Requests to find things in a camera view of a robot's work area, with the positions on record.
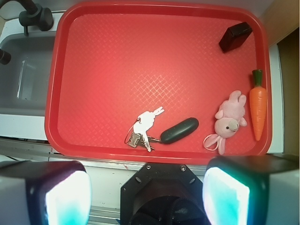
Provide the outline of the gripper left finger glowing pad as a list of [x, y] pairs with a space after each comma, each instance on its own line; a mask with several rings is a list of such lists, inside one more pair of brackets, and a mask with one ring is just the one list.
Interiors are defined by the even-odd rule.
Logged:
[[85, 225], [90, 177], [78, 161], [3, 161], [0, 164], [2, 225]]

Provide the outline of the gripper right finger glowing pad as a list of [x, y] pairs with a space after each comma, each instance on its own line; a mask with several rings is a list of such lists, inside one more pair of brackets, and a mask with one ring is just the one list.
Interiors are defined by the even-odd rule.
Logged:
[[213, 225], [298, 225], [300, 159], [286, 154], [218, 156], [203, 178]]

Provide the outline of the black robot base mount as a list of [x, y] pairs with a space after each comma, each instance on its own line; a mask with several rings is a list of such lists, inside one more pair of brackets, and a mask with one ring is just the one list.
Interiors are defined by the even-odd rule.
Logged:
[[186, 165], [146, 163], [120, 189], [120, 224], [208, 225], [202, 190]]

